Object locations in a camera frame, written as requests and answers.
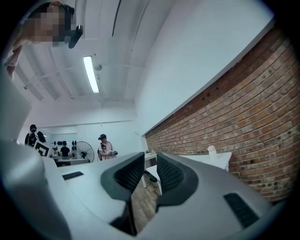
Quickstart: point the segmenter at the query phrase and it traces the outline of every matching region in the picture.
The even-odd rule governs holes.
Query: brick wall
[[[146,139],[150,150],[180,155],[208,154],[210,145],[231,151],[229,171],[277,201],[288,196],[298,173],[299,124],[299,64],[289,39],[274,27]]]

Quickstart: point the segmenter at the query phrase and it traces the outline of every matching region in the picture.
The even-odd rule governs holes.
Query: wooden floor
[[[150,174],[144,174],[147,187],[139,182],[131,195],[135,227],[139,233],[154,217],[156,199],[160,195],[158,184],[149,180]]]

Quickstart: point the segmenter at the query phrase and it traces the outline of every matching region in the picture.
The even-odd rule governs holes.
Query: pedestal fan
[[[72,159],[87,159],[90,163],[94,161],[94,150],[87,142],[79,141],[72,148]]]

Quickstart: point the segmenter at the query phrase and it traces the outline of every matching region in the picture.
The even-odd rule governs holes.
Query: ceiling light
[[[83,58],[84,66],[86,73],[88,75],[90,86],[92,87],[92,90],[94,93],[99,93],[99,88],[97,86],[94,69],[93,69],[93,63],[92,63],[92,57],[84,57]]]

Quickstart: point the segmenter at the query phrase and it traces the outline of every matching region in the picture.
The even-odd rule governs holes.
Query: white bottle
[[[217,151],[215,146],[209,146],[208,147],[208,153],[210,155],[210,160],[214,163],[217,161],[218,157],[217,157]]]

